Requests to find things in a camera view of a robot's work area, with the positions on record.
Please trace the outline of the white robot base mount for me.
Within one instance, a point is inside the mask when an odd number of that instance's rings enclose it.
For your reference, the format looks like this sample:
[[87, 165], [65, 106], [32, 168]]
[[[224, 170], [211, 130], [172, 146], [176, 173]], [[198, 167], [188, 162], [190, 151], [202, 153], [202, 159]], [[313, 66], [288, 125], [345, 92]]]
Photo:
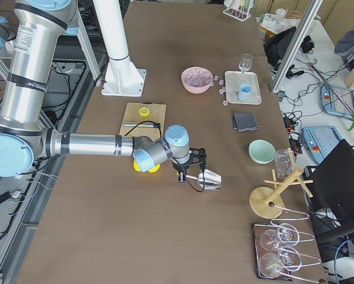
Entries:
[[138, 98], [146, 70], [136, 68], [130, 59], [119, 2], [96, 1], [94, 5], [109, 57], [102, 94]]

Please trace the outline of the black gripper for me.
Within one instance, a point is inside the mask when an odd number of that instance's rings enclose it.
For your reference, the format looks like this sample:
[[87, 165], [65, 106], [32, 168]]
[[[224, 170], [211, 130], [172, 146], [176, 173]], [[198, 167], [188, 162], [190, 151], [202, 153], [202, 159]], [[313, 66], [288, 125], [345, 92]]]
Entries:
[[172, 165], [178, 171], [178, 182], [185, 182], [185, 172], [190, 166], [198, 165], [199, 175], [203, 175], [205, 172], [207, 158], [205, 148], [190, 148], [186, 156], [188, 160], [183, 163], [181, 159], [177, 159], [176, 157], [172, 159]]

